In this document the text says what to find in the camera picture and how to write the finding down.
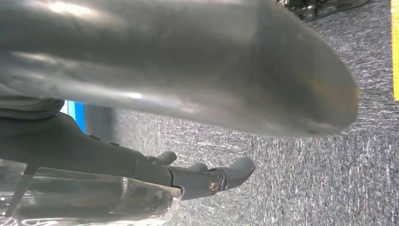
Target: yellow stripe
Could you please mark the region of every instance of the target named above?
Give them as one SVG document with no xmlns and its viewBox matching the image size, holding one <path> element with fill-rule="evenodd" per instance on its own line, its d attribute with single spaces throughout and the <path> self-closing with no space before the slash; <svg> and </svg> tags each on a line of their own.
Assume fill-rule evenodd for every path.
<svg viewBox="0 0 399 226">
<path fill-rule="evenodd" d="M 399 0 L 391 0 L 393 98 L 399 100 Z"/>
</svg>

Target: clear plastic bag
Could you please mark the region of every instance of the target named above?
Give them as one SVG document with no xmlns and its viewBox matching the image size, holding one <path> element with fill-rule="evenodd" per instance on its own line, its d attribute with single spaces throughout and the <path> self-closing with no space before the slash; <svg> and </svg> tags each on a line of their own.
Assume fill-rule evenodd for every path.
<svg viewBox="0 0 399 226">
<path fill-rule="evenodd" d="M 181 197 L 180 189 L 130 178 L 49 168 L 27 175 L 23 163 L 1 163 L 0 226 L 158 226 Z"/>
</svg>

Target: blue object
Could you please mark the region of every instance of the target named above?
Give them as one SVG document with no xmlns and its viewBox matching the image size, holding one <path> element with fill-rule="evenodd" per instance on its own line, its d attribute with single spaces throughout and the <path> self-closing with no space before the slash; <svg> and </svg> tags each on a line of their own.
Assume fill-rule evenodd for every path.
<svg viewBox="0 0 399 226">
<path fill-rule="evenodd" d="M 86 132 L 84 104 L 75 101 L 67 101 L 68 115 L 70 115 L 80 127 L 83 133 Z"/>
</svg>

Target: gray carpet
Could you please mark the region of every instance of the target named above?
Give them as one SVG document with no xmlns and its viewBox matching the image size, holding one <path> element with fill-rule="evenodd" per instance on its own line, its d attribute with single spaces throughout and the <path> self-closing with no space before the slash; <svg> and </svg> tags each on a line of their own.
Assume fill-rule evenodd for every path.
<svg viewBox="0 0 399 226">
<path fill-rule="evenodd" d="M 310 25 L 352 68 L 362 92 L 359 118 L 342 134 L 260 137 L 132 111 L 97 116 L 102 126 L 90 133 L 144 154 L 172 150 L 179 157 L 175 165 L 255 160 L 257 170 L 247 183 L 182 202 L 168 226 L 399 225 L 399 104 L 392 98 L 390 3 L 371 0 Z"/>
</svg>

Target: metal screw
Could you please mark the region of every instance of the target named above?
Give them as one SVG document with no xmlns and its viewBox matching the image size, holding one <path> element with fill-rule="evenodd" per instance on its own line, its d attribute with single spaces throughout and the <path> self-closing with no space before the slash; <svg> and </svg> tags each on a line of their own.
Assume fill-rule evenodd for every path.
<svg viewBox="0 0 399 226">
<path fill-rule="evenodd" d="M 219 192 L 219 183 L 216 180 L 212 180 L 209 183 L 209 192 L 211 194 L 216 194 Z"/>
</svg>

